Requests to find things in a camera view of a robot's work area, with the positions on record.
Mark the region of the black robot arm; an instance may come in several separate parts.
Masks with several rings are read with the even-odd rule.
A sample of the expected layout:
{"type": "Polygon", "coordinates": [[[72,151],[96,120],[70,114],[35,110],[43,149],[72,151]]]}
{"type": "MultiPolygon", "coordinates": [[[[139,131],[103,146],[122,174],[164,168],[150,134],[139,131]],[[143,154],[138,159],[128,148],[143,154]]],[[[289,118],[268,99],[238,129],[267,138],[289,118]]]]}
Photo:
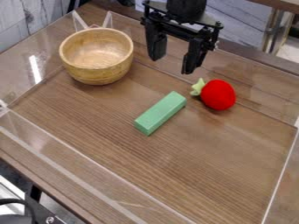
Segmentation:
{"type": "Polygon", "coordinates": [[[144,0],[144,26],[147,53],[152,61],[160,60],[167,52],[167,36],[188,42],[183,56],[182,74],[192,74],[202,66],[208,51],[214,51],[219,41],[220,21],[206,13],[207,0],[144,0]]]}

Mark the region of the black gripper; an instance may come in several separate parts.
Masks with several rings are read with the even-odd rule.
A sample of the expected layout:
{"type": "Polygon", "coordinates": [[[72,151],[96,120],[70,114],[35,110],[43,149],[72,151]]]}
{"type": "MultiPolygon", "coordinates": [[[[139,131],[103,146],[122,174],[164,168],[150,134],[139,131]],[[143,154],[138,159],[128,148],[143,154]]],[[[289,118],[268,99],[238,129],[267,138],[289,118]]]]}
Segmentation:
{"type": "Polygon", "coordinates": [[[202,65],[208,50],[219,41],[223,24],[206,14],[207,0],[144,0],[144,25],[147,52],[152,61],[166,55],[167,34],[190,40],[183,56],[182,74],[192,74],[202,65]]]}

